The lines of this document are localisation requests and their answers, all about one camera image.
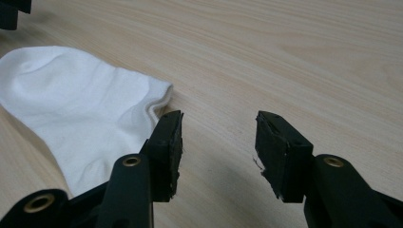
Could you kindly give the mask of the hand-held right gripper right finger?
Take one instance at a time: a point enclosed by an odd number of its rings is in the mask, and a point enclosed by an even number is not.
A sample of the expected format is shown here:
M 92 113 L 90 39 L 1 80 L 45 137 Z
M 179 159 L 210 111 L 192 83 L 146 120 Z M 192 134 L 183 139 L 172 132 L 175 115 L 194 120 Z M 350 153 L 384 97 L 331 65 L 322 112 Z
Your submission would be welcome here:
M 352 164 L 313 154 L 314 146 L 278 114 L 260 111 L 255 149 L 285 203 L 302 203 L 309 228 L 403 228 L 403 201 L 372 189 Z

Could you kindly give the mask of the white sock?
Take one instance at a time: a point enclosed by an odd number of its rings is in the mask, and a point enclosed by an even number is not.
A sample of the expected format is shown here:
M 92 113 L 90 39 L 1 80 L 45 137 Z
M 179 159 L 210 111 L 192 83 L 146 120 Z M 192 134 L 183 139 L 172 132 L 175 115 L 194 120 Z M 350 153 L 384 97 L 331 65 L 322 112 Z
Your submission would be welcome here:
M 72 47 L 24 47 L 0 58 L 0 105 L 44 141 L 74 196 L 140 151 L 172 88 Z

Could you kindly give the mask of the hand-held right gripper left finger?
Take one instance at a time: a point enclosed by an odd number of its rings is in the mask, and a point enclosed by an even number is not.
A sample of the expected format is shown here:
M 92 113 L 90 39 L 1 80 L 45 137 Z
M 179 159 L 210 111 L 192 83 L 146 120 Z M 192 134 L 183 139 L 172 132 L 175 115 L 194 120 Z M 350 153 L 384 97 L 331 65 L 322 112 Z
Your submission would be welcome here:
M 164 114 L 137 154 L 115 161 L 95 228 L 154 228 L 153 204 L 176 194 L 182 113 Z

